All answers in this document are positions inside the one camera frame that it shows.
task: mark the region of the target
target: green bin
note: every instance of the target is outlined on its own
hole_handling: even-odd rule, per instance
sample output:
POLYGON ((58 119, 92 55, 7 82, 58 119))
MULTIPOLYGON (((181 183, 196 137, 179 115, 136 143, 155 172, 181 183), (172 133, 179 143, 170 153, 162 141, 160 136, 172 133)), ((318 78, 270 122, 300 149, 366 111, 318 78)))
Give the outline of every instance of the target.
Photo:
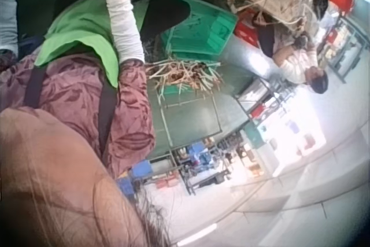
POLYGON ((220 55, 234 31, 236 15, 204 1, 184 1, 190 5, 190 16, 162 34, 166 53, 178 58, 191 58, 190 53, 207 59, 220 55))

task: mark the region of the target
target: woman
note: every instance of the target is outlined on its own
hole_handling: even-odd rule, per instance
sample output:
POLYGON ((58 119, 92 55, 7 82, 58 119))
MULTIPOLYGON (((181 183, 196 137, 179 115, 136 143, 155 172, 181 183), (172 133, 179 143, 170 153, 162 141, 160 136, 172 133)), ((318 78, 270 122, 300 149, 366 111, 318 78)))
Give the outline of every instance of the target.
POLYGON ((150 39, 181 22, 188 5, 151 0, 138 17, 131 0, 81 0, 54 21, 39 52, 13 65, 15 1, 3 3, 13 14, 0 20, 0 64, 8 68, 0 75, 1 110, 51 113, 90 144, 113 178, 144 159, 154 131, 140 35, 150 39))
POLYGON ((316 46, 307 32, 293 38, 271 16, 258 12, 252 19, 257 29, 262 52, 280 68, 283 76, 294 84, 307 84, 315 93, 328 89, 328 75, 317 62, 316 46))

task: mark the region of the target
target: person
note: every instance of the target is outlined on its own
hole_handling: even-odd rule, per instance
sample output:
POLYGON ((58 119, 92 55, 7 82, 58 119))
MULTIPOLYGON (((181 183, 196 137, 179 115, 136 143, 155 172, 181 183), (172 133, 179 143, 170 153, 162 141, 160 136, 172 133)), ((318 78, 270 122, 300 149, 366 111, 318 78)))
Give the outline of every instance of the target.
POLYGON ((294 84, 307 84, 315 93, 324 94, 328 89, 328 75, 317 62, 316 46, 307 32, 291 40, 272 17, 257 13, 253 19, 262 52, 281 69, 283 76, 294 84), (257 17, 263 17, 262 23, 257 17))
POLYGON ((189 5, 144 0, 133 11, 131 0, 79 0, 18 62, 16 1, 0 4, 0 111, 51 113, 90 144, 114 179, 143 160, 155 137, 140 37, 180 23, 189 5))
POLYGON ((0 122, 0 246, 170 246, 158 209, 132 205, 78 132, 29 107, 0 122))

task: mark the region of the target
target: hand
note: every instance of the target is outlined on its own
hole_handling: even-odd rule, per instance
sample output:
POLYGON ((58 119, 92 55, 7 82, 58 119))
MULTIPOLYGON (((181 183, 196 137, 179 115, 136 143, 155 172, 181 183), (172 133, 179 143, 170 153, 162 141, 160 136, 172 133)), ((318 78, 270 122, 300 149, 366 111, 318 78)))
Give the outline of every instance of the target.
POLYGON ((307 48, 308 42, 309 42, 308 37, 305 35, 301 35, 295 39, 293 46, 296 50, 305 49, 307 48))
POLYGON ((306 36, 308 39, 307 50, 312 50, 315 48, 315 43, 313 42, 312 37, 311 35, 308 34, 308 32, 306 31, 302 32, 301 36, 306 36))

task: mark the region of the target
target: backpack strap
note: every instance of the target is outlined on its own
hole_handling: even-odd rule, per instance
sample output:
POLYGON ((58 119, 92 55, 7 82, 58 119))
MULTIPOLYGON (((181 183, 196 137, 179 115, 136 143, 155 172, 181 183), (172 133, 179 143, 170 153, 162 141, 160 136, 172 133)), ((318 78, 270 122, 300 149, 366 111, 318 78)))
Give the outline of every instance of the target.
POLYGON ((34 109, 39 107, 42 83, 45 78, 46 69, 47 65, 42 67, 34 66, 34 68, 32 69, 31 76, 29 77, 29 81, 25 89, 23 99, 24 106, 29 106, 34 109))
MULTIPOLYGON (((29 78, 23 104, 34 109, 39 108, 42 83, 45 78, 47 65, 34 67, 29 78)), ((98 110, 98 134, 101 155, 104 153, 110 127, 112 125, 114 110, 117 105, 117 90, 110 85, 107 78, 102 82, 102 91, 98 110)))
POLYGON ((116 105, 117 89, 109 83, 107 78, 104 78, 98 111, 99 147, 102 155, 108 141, 116 105))

